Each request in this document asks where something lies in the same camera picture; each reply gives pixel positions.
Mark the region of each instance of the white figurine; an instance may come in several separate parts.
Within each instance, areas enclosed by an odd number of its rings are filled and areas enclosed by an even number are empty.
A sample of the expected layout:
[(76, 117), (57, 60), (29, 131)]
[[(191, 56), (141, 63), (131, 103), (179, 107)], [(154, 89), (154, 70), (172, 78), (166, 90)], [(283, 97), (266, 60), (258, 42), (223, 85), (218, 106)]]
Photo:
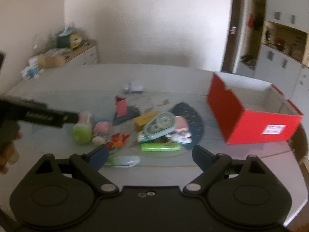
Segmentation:
[(192, 142), (192, 139), (190, 138), (191, 136), (192, 134), (190, 132), (165, 135), (165, 137), (169, 138), (170, 141), (181, 143), (183, 145), (190, 144)]

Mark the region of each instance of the white label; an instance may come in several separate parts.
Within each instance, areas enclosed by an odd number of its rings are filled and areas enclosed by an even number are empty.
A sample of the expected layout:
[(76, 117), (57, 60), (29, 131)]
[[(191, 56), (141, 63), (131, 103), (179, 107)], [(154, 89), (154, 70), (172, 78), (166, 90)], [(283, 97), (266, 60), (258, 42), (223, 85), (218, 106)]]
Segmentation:
[(280, 134), (286, 125), (267, 125), (262, 134)]

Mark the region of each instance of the yellow box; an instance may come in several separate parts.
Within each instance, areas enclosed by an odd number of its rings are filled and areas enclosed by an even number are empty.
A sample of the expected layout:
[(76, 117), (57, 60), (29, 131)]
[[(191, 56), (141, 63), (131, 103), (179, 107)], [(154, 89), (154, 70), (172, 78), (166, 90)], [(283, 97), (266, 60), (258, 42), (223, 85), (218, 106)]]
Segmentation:
[(160, 113), (159, 111), (154, 111), (154, 112), (144, 114), (144, 115), (134, 118), (135, 130), (137, 132), (140, 132), (141, 130), (143, 130), (144, 125), (147, 124), (149, 121), (151, 121), (159, 113)]

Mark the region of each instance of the green highlighter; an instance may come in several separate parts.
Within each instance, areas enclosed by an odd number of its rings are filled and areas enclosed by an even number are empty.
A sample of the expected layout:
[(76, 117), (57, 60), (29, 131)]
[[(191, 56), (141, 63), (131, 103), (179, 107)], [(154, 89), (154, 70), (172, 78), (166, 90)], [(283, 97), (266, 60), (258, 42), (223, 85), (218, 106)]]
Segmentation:
[(180, 149), (181, 143), (176, 142), (141, 144), (141, 150), (145, 152), (179, 151)]

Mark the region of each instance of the red small box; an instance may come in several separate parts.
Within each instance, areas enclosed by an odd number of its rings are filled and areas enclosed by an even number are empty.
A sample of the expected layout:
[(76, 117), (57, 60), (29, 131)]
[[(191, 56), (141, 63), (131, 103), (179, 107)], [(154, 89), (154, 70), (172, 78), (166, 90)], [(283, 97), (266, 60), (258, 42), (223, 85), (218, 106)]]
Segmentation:
[(302, 121), (278, 88), (253, 78), (216, 72), (207, 101), (227, 144), (289, 140)]
[(127, 115), (127, 101), (125, 98), (116, 96), (116, 112), (118, 117)]

